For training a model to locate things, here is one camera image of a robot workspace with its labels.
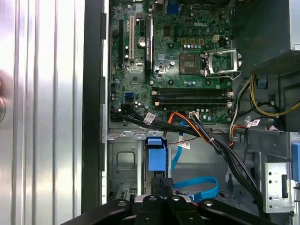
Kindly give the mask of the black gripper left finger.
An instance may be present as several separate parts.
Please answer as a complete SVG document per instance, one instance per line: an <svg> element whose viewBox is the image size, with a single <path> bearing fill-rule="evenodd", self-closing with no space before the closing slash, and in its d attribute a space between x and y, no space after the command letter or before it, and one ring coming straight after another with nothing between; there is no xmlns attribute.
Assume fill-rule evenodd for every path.
<svg viewBox="0 0 300 225"><path fill-rule="evenodd" d="M134 202L115 199L83 213L65 225L160 225L164 197L167 196L166 178L151 179L151 194L138 195Z"/></svg>

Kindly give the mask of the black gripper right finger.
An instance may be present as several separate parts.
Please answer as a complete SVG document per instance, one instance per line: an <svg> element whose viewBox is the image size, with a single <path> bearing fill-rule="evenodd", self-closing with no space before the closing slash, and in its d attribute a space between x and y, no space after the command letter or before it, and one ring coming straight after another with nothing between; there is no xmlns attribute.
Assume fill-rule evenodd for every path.
<svg viewBox="0 0 300 225"><path fill-rule="evenodd" d="M166 178L167 196L164 197L162 218L164 225L272 225L273 222L216 199L218 182L202 177L174 184ZM174 188L201 183L212 183L214 188L192 195L173 192Z"/></svg>

